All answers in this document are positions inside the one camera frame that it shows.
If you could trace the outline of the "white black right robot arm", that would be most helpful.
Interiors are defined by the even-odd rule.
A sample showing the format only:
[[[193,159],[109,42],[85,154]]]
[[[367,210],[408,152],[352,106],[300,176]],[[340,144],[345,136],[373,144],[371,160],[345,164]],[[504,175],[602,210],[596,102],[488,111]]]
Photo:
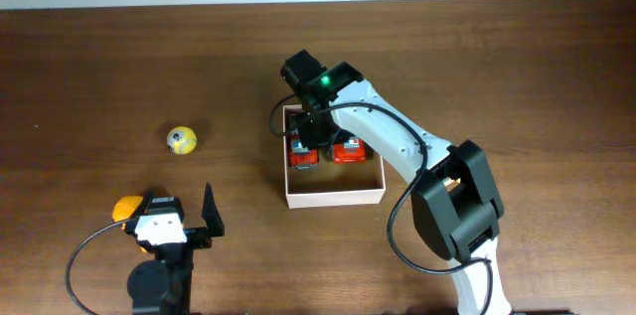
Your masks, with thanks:
[[[496,260],[504,205],[484,151],[437,137],[409,120],[375,91],[364,75],[342,62],[327,69],[302,50],[281,67],[281,77],[302,111],[282,137],[288,157],[306,159],[315,150],[370,147],[404,178],[407,187],[387,223],[389,244],[407,266],[426,272],[398,248],[394,224],[411,203],[415,230],[453,279],[461,314],[509,314]]]

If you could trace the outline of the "red toy fire truck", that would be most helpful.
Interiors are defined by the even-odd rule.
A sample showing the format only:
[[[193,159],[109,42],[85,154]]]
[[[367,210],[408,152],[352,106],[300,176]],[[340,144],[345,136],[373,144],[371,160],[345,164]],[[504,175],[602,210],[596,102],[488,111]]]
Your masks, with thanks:
[[[302,144],[299,131],[296,129],[296,118],[296,114],[291,114],[288,119],[291,129],[287,136],[288,165],[297,170],[311,169],[319,164],[319,154],[317,150],[310,150]]]

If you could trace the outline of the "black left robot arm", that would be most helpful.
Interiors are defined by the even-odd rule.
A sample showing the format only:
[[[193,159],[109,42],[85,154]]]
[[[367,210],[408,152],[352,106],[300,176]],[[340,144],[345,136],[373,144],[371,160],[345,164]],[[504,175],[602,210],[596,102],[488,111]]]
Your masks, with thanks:
[[[185,227],[180,199],[158,196],[153,191],[122,198],[112,216],[115,221],[122,221],[124,232],[153,256],[135,266],[128,276],[131,311],[134,314],[188,314],[194,252],[210,248],[215,237],[225,234],[212,187],[205,186],[202,227]]]

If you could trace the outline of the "red toy tank vehicle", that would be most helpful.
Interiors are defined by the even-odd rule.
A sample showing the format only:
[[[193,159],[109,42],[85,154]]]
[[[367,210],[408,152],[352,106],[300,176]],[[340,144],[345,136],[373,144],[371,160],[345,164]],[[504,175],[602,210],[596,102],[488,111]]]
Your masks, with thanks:
[[[365,142],[359,137],[350,137],[343,143],[333,146],[335,164],[361,164],[368,160]]]

